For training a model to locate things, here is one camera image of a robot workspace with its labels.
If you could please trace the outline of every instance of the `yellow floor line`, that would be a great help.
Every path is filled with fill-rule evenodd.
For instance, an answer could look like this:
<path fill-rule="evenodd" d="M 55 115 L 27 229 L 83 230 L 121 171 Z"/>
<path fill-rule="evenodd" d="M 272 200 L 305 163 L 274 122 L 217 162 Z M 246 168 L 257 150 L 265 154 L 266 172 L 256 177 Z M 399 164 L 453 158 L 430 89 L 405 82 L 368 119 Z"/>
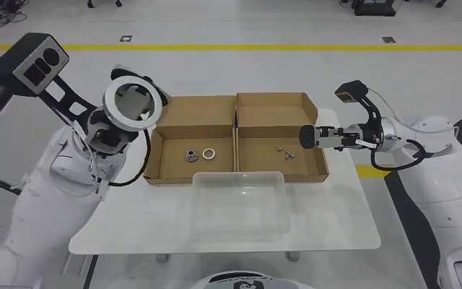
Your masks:
<path fill-rule="evenodd" d="M 11 44 L 0 44 L 8 50 Z M 462 51 L 462 45 L 344 44 L 66 44 L 67 51 Z"/>
<path fill-rule="evenodd" d="M 379 171 L 371 165 L 356 165 L 356 172 L 360 178 L 385 178 L 390 172 Z"/>

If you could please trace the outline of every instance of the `white table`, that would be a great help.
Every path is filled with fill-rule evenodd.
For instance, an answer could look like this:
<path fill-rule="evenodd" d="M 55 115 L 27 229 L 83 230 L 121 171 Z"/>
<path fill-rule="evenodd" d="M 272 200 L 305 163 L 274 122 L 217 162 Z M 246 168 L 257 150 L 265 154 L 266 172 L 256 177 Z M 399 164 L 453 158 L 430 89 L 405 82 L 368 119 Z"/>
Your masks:
<path fill-rule="evenodd" d="M 320 109 L 317 125 L 338 126 Z M 145 154 L 139 137 L 117 181 L 130 179 Z M 348 150 L 325 150 L 329 177 L 323 183 L 287 184 L 291 231 L 282 241 L 198 243 L 188 231 L 191 186 L 151 186 L 144 179 L 112 188 L 88 224 L 69 244 L 74 254 L 169 254 L 247 251 L 376 249 L 380 237 Z"/>

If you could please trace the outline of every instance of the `clear plastic container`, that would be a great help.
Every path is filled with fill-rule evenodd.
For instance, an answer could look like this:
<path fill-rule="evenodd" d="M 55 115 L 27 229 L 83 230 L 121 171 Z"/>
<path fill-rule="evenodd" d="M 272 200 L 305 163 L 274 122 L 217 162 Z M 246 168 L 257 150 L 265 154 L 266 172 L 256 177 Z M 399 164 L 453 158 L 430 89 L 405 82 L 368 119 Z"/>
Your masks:
<path fill-rule="evenodd" d="M 280 172 L 196 173 L 191 212 L 201 241 L 281 240 L 290 229 Z"/>

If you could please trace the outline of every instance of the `cardboard box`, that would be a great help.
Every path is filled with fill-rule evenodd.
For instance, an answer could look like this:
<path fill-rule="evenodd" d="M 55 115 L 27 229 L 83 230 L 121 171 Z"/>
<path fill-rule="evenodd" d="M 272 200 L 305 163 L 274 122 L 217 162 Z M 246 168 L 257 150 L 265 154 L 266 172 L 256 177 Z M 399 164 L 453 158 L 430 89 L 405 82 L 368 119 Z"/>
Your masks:
<path fill-rule="evenodd" d="M 151 155 L 144 178 L 150 184 L 189 184 L 197 172 L 233 172 L 235 96 L 174 97 L 151 135 Z M 213 160 L 202 158 L 206 148 Z M 196 162 L 186 151 L 196 150 Z"/>
<path fill-rule="evenodd" d="M 322 149 L 304 150 L 298 140 L 300 127 L 317 118 L 318 109 L 305 93 L 238 93 L 237 171 L 280 171 L 286 182 L 324 181 L 328 168 Z M 286 160 L 285 150 L 295 157 Z"/>

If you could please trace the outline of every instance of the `table leg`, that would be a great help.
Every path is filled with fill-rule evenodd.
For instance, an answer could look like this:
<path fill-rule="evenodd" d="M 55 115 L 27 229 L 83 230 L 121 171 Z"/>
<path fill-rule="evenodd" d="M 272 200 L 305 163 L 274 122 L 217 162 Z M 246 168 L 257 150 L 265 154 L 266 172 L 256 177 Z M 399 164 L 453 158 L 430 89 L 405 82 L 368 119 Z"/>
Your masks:
<path fill-rule="evenodd" d="M 297 262 L 300 260 L 300 252 L 299 251 L 287 251 L 286 252 L 287 260 L 291 262 Z"/>
<path fill-rule="evenodd" d="M 156 261 L 160 264 L 165 264 L 170 259 L 170 254 L 157 254 Z"/>

